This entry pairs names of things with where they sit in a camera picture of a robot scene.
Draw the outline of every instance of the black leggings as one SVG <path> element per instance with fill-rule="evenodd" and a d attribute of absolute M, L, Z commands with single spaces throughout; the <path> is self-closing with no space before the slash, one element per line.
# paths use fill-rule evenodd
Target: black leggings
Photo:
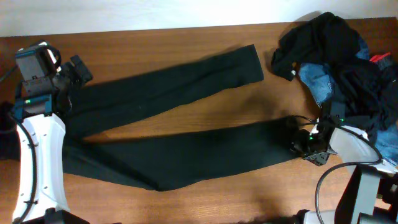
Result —
<path fill-rule="evenodd" d="M 287 119 L 129 142 L 81 140 L 261 80 L 257 52 L 249 45 L 200 62 L 79 90 L 71 97 L 73 112 L 66 122 L 63 171 L 162 191 L 296 158 L 289 151 L 294 130 Z"/>

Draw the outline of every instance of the wooden table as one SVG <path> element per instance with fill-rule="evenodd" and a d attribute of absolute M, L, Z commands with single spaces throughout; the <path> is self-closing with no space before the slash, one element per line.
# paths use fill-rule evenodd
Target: wooden table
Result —
<path fill-rule="evenodd" d="M 372 53 L 398 54 L 395 18 L 348 21 L 368 43 Z M 317 108 L 306 86 L 288 82 L 269 71 L 272 53 L 284 33 L 300 23 L 194 29 L 99 32 L 0 38 L 0 74 L 14 65 L 13 54 L 45 39 L 62 58 L 79 54 L 94 75 L 89 85 L 192 62 L 237 47 L 255 44 L 264 81 L 224 90 L 189 105 L 179 106 L 140 122 L 88 137 L 106 142 L 146 136 L 203 131 L 301 114 L 315 118 Z M 0 101 L 11 100 L 20 74 L 0 83 Z M 231 177 L 206 180 L 170 192 L 64 175 L 65 193 L 72 213 L 91 223 L 236 223 L 293 215 L 314 209 L 315 186 L 327 165 L 296 159 Z M 349 175 L 332 173 L 321 191 L 321 209 L 334 209 Z M 19 163 L 0 161 L 0 222 L 10 223 L 19 189 Z"/>

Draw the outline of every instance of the black cloth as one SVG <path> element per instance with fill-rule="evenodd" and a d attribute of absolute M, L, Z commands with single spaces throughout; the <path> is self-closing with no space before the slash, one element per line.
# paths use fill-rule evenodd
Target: black cloth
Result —
<path fill-rule="evenodd" d="M 111 144 L 65 138 L 63 171 L 148 190 L 260 169 L 296 158 L 288 118 L 236 128 Z"/>
<path fill-rule="evenodd" d="M 398 64 L 385 68 L 381 75 L 382 129 L 385 130 L 398 120 Z"/>
<path fill-rule="evenodd" d="M 350 60 L 359 51 L 358 33 L 344 19 L 330 12 L 292 29 L 280 40 L 272 57 L 272 71 L 289 81 L 294 63 L 336 63 Z"/>
<path fill-rule="evenodd" d="M 286 119 L 109 144 L 81 140 L 262 79 L 256 50 L 250 45 L 201 62 L 88 86 L 72 96 L 63 171 L 162 191 L 296 158 L 289 150 Z"/>
<path fill-rule="evenodd" d="M 376 63 L 353 58 L 334 66 L 332 76 L 343 94 L 347 120 L 376 142 L 377 130 L 387 130 L 398 119 L 398 65 L 380 71 Z"/>
<path fill-rule="evenodd" d="M 264 79 L 254 45 L 73 92 L 67 133 L 82 138 Z"/>
<path fill-rule="evenodd" d="M 0 105 L 0 160 L 20 159 L 19 138 L 15 122 L 8 115 L 12 103 L 3 102 Z"/>

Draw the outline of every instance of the black cable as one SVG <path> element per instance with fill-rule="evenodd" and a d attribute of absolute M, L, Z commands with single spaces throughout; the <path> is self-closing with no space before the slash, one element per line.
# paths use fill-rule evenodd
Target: black cable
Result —
<path fill-rule="evenodd" d="M 12 67 L 5 75 L 0 78 L 0 82 L 3 82 L 6 78 L 8 78 L 16 69 L 18 68 L 17 65 Z"/>
<path fill-rule="evenodd" d="M 29 132 L 26 130 L 26 128 L 19 122 L 15 117 L 10 115 L 10 117 L 15 121 L 15 123 L 22 129 L 24 134 L 26 135 L 26 138 L 29 142 L 29 147 L 32 152 L 32 170 L 33 170 L 33 178 L 32 178 L 32 190 L 30 191 L 30 199 L 29 201 L 25 202 L 27 204 L 26 209 L 24 213 L 22 214 L 21 217 L 16 218 L 12 224 L 20 224 L 24 221 L 26 218 L 27 214 L 31 210 L 33 204 L 35 203 L 35 194 L 36 194 L 36 188 L 37 188 L 37 161 L 36 161 L 36 152 L 35 152 L 35 145 L 33 143 L 32 137 L 30 136 Z"/>
<path fill-rule="evenodd" d="M 333 124 L 330 124 L 330 123 L 318 123 L 318 122 L 305 123 L 305 124 L 301 124 L 301 126 L 311 125 L 311 124 L 329 125 L 331 127 L 338 128 L 338 129 L 341 129 L 343 131 L 346 131 L 346 132 L 356 136 L 358 139 L 362 140 L 363 142 L 365 142 L 368 146 L 370 146 L 376 152 L 377 156 L 379 157 L 379 159 L 377 161 L 374 161 L 374 162 L 345 162 L 345 163 L 342 163 L 342 164 L 338 164 L 338 165 L 335 165 L 335 166 L 329 168 L 328 170 L 326 170 L 325 173 L 322 174 L 322 176 L 318 180 L 317 188 L 315 190 L 315 211 L 317 213 L 317 217 L 318 217 L 319 222 L 321 224 L 325 224 L 323 222 L 323 220 L 322 220 L 321 213 L 320 213 L 320 210 L 319 210 L 319 192 L 320 192 L 321 184 L 322 184 L 323 180 L 325 179 L 325 177 L 327 175 L 329 175 L 331 172 L 333 172 L 334 170 L 337 170 L 337 169 L 342 168 L 342 167 L 357 166 L 357 165 L 378 165 L 378 164 L 381 164 L 382 163 L 382 155 L 381 155 L 380 151 L 369 140 L 367 140 L 362 135 L 360 135 L 360 134 L 358 134 L 358 133 L 356 133 L 356 132 L 354 132 L 354 131 L 352 131 L 350 129 L 347 129 L 347 128 L 344 128 L 344 127 L 341 127 L 341 126 L 337 126 L 337 125 L 333 125 Z"/>
<path fill-rule="evenodd" d="M 308 117 L 306 117 L 306 116 L 302 116 L 302 115 L 290 115 L 290 117 L 293 117 L 293 118 L 303 118 L 303 119 L 306 119 L 306 120 L 309 121 L 309 122 L 315 122 L 315 120 L 310 119 L 310 118 L 308 118 Z"/>

